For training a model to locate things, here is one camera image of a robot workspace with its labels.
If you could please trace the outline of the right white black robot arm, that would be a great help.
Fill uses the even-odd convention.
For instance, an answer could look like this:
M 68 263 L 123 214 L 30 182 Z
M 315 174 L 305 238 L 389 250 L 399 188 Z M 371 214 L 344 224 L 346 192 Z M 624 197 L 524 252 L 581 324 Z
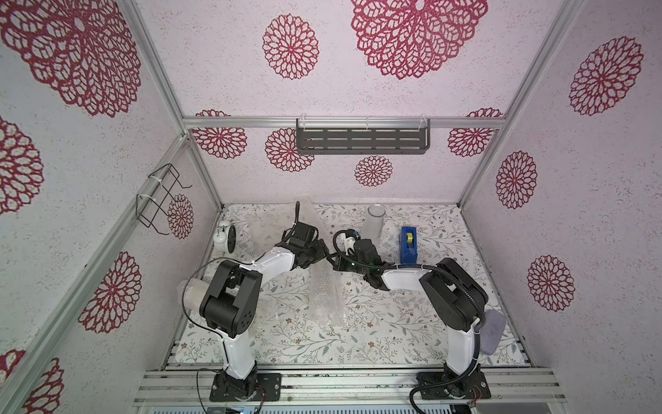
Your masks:
M 372 288 L 385 291 L 424 293 L 447 327 L 451 376 L 467 377 L 478 368 L 480 331 L 485 322 L 489 296 L 482 286 L 452 258 L 436 265 L 384 262 L 370 239 L 350 237 L 350 248 L 333 242 L 334 266 L 356 272 Z

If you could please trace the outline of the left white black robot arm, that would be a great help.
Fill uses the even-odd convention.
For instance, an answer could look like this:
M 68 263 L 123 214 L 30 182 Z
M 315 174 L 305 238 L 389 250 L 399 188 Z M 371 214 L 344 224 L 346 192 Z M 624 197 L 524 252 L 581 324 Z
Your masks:
M 198 314 L 223 339 L 231 379 L 244 381 L 256 367 L 247 331 L 253 322 L 262 286 L 293 269 L 305 269 L 327 255 L 316 227 L 297 223 L 270 251 L 248 264 L 222 260 L 203 295 Z

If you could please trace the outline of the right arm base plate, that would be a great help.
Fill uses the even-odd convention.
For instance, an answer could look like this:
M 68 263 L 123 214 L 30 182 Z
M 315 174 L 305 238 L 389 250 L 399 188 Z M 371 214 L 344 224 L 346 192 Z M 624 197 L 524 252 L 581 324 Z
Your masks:
M 463 379 L 448 367 L 443 371 L 420 372 L 417 374 L 417 386 L 422 386 L 420 395 L 423 400 L 488 400 L 491 390 L 487 379 L 477 365 Z

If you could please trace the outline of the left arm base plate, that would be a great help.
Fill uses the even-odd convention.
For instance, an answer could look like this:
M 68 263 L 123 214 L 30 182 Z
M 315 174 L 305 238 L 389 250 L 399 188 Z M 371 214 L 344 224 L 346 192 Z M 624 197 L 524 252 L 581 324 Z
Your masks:
M 282 379 L 281 374 L 274 373 L 251 373 L 246 379 L 220 373 L 214 378 L 210 402 L 279 401 Z

